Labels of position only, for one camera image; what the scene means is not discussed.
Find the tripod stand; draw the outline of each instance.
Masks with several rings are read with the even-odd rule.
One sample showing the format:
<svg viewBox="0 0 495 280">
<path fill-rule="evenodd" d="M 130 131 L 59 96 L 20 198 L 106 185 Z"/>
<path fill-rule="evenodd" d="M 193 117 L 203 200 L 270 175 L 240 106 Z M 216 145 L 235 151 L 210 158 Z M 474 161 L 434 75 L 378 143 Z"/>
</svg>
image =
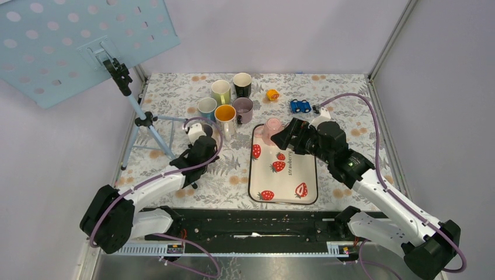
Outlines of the tripod stand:
<svg viewBox="0 0 495 280">
<path fill-rule="evenodd" d="M 134 111 L 136 111 L 138 118 L 134 120 L 134 126 L 133 130 L 131 132 L 131 137 L 129 139 L 129 143 L 127 144 L 126 147 L 126 152 L 124 154 L 124 159 L 121 163 L 120 169 L 125 170 L 127 168 L 127 162 L 129 161 L 129 156 L 131 155 L 131 151 L 133 147 L 138 147 L 138 148 L 144 148 L 144 149 L 156 149 L 156 150 L 161 150 L 163 153 L 169 158 L 169 159 L 175 159 L 175 155 L 172 153 L 172 150 L 170 149 L 170 146 L 172 146 L 173 142 L 173 134 L 174 134 L 174 121 L 181 121 L 185 122 L 185 118 L 174 118 L 174 117 L 168 117 L 164 115 L 157 115 L 153 116 L 151 112 L 144 112 L 139 105 L 139 103 L 136 101 L 136 99 L 132 96 L 131 89 L 129 88 L 129 83 L 131 83 L 133 80 L 131 79 L 129 75 L 129 69 L 127 69 L 125 64 L 121 64 L 116 58 L 113 58 L 113 62 L 111 62 L 109 59 L 103 61 L 103 65 L 107 69 L 107 71 L 110 73 L 111 77 L 117 84 L 118 88 L 120 89 L 120 92 L 127 97 L 129 102 L 131 103 Z M 167 145 L 165 141 L 162 139 L 162 137 L 158 134 L 158 131 L 156 128 L 153 126 L 153 122 L 157 120 L 168 120 L 172 121 L 172 129 L 170 132 L 170 141 L 169 144 Z M 151 134 L 153 139 L 155 139 L 156 143 L 160 147 L 159 149 L 157 148 L 150 148 L 146 146 L 134 146 L 134 143 L 136 142 L 136 138 L 139 133 L 139 127 L 147 127 L 148 132 Z"/>
</svg>

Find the green mug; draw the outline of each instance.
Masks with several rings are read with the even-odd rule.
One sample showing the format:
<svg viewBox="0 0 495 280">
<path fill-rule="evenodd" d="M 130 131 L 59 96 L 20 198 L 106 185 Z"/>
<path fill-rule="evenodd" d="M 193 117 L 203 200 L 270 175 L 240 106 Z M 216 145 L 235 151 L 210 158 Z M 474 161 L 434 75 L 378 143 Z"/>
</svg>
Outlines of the green mug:
<svg viewBox="0 0 495 280">
<path fill-rule="evenodd" d="M 216 80 L 211 85 L 211 95 L 217 101 L 217 105 L 231 103 L 231 84 L 226 80 Z"/>
</svg>

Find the light blue perforated board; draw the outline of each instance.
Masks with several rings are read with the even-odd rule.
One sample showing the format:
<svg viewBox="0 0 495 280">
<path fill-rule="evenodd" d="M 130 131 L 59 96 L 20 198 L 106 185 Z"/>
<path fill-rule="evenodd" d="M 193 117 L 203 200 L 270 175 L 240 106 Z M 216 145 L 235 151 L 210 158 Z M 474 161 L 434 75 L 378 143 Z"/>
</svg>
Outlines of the light blue perforated board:
<svg viewBox="0 0 495 280">
<path fill-rule="evenodd" d="M 109 56 L 131 68 L 179 43 L 163 0 L 0 5 L 0 78 L 45 109 L 109 79 Z"/>
</svg>

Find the white wall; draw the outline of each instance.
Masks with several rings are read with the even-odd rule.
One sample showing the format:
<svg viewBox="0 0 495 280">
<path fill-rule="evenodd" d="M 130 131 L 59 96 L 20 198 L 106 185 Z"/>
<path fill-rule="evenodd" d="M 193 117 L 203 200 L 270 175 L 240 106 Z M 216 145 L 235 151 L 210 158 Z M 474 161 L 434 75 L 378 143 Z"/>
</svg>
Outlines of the white wall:
<svg viewBox="0 0 495 280">
<path fill-rule="evenodd" d="M 450 280 L 495 275 L 494 15 L 493 0 L 420 1 L 376 78 L 411 195 L 461 227 L 468 269 Z"/>
<path fill-rule="evenodd" d="M 165 0 L 177 47 L 148 72 L 369 73 L 407 0 Z"/>
<path fill-rule="evenodd" d="M 0 279 L 72 277 L 79 222 L 112 183 L 132 112 L 112 80 L 48 110 L 0 80 Z"/>
</svg>

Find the strawberry print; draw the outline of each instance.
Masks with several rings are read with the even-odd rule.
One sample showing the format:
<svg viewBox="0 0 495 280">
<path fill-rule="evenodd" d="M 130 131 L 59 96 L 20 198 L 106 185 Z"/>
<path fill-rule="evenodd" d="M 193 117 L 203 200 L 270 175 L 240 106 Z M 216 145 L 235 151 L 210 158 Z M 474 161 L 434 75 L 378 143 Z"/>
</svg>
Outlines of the strawberry print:
<svg viewBox="0 0 495 280">
<path fill-rule="evenodd" d="M 275 194 L 272 191 L 262 191 L 258 193 L 258 198 L 260 200 L 272 200 L 275 197 Z"/>
<path fill-rule="evenodd" d="M 274 162 L 270 166 L 271 171 L 274 173 L 280 172 L 285 168 L 285 162 Z"/>
<path fill-rule="evenodd" d="M 301 183 L 297 186 L 297 188 L 295 188 L 295 197 L 301 199 L 306 195 L 308 195 L 308 186 L 306 185 L 306 183 Z"/>
<path fill-rule="evenodd" d="M 252 157 L 252 159 L 253 160 L 258 159 L 261 154 L 262 154 L 262 147 L 258 144 L 254 144 L 253 145 L 253 157 Z"/>
<path fill-rule="evenodd" d="M 285 160 L 285 156 L 284 156 L 284 154 L 283 154 L 283 153 L 278 153 L 278 154 L 277 154 L 277 159 L 278 159 L 278 160 Z"/>
</svg>

